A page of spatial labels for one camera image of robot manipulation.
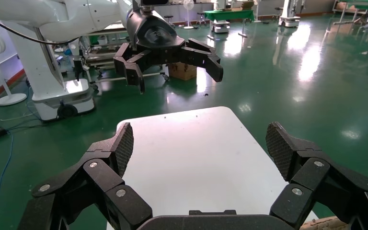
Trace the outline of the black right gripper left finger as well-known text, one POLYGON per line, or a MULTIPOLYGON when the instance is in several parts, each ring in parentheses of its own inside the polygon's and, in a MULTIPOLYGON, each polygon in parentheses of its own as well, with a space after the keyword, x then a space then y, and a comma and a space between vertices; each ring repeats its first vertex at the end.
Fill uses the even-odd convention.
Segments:
POLYGON ((153 213, 123 180, 133 146, 130 123, 112 138, 91 144, 77 163, 32 190, 18 229, 67 230, 93 205, 115 230, 138 229, 153 213))

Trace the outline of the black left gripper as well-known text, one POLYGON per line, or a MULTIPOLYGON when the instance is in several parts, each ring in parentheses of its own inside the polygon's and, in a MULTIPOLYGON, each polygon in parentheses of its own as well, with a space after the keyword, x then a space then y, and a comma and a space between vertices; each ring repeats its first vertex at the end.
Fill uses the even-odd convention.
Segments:
POLYGON ((155 10, 131 10, 126 19, 131 44, 123 43, 113 57, 115 71, 128 85, 145 92, 143 71, 156 63, 159 49, 180 48, 180 62, 200 67, 215 81, 221 82, 224 69, 213 47, 190 38, 185 41, 155 10))

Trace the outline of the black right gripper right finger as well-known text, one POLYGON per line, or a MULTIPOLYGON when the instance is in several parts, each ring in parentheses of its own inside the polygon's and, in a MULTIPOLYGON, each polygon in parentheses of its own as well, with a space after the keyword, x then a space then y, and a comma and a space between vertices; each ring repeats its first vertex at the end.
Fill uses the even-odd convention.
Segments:
POLYGON ((299 229, 316 203, 328 207, 352 230, 368 230, 368 177, 333 161, 314 142, 268 125, 266 146, 287 182, 270 215, 299 229))

